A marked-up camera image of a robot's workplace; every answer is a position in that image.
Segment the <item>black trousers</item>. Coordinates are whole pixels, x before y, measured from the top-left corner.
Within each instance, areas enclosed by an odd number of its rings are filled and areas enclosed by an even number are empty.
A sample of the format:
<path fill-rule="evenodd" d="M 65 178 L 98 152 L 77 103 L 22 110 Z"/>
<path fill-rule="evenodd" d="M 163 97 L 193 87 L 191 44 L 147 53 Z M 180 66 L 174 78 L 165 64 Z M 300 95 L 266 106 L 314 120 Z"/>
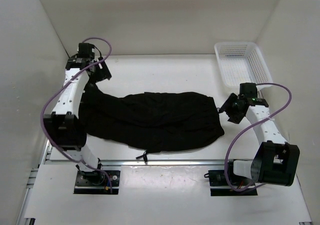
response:
<path fill-rule="evenodd" d="M 87 134 L 147 154 L 201 149 L 225 134 L 213 97 L 197 92 L 115 97 L 89 85 L 78 115 Z"/>

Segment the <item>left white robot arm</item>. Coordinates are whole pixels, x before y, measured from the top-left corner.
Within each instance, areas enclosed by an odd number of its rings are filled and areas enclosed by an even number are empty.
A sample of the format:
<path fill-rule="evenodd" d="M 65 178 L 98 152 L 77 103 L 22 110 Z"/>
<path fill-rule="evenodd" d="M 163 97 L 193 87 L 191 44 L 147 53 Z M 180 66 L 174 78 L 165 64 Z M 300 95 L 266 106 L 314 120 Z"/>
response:
<path fill-rule="evenodd" d="M 77 53 L 67 60 L 62 88 L 49 99 L 56 99 L 56 105 L 50 113 L 41 112 L 40 124 L 51 145 L 76 163 L 79 171 L 88 172 L 87 179 L 93 185 L 100 185 L 105 173 L 87 145 L 87 133 L 79 119 L 85 87 L 112 77 L 106 59 L 96 57 L 96 51 L 98 48 L 88 40 L 78 44 Z"/>

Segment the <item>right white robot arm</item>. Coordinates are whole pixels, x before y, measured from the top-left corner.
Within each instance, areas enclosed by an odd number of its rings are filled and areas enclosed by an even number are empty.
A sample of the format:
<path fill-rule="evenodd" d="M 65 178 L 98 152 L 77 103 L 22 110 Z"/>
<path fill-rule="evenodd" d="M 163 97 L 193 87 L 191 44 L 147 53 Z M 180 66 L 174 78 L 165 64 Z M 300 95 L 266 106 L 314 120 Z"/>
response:
<path fill-rule="evenodd" d="M 232 140 L 224 159 L 224 178 L 236 192 L 242 178 L 248 179 L 250 185 L 255 183 L 289 187 L 293 184 L 298 166 L 300 149 L 290 144 L 280 133 L 274 117 L 285 110 L 292 101 L 291 91 L 280 85 L 288 93 L 288 100 L 274 113 L 264 98 L 258 97 L 258 84 L 242 83 L 239 94 L 231 93 L 219 113 L 226 113 L 228 121 L 239 124 L 246 118 L 250 125 Z M 236 141 L 247 131 L 253 130 L 259 142 L 259 148 L 253 160 L 229 160 L 231 149 Z"/>

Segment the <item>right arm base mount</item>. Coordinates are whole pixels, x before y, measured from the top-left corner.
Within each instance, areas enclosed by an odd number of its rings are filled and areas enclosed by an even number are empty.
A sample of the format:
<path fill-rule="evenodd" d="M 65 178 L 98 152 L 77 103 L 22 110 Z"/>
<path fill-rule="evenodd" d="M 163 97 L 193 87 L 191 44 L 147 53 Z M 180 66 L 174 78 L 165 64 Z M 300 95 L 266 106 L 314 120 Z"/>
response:
<path fill-rule="evenodd" d="M 209 180 L 210 196 L 211 197 L 234 197 L 234 196 L 257 196 L 258 192 L 255 184 L 250 186 L 246 191 L 234 191 L 227 183 L 224 170 L 209 170 L 205 173 L 204 178 Z M 247 186 L 251 181 L 242 176 L 237 176 L 231 173 L 229 175 L 230 183 L 237 189 L 242 189 Z"/>

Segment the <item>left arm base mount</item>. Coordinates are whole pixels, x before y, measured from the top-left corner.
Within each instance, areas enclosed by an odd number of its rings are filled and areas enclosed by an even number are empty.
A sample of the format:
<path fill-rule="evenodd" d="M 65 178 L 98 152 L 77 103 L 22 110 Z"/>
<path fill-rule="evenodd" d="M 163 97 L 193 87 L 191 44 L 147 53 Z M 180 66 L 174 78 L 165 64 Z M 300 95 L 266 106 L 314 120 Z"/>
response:
<path fill-rule="evenodd" d="M 118 195 L 121 179 L 120 170 L 105 170 L 105 173 L 99 171 L 81 171 L 79 165 L 75 178 L 73 193 L 78 195 Z"/>

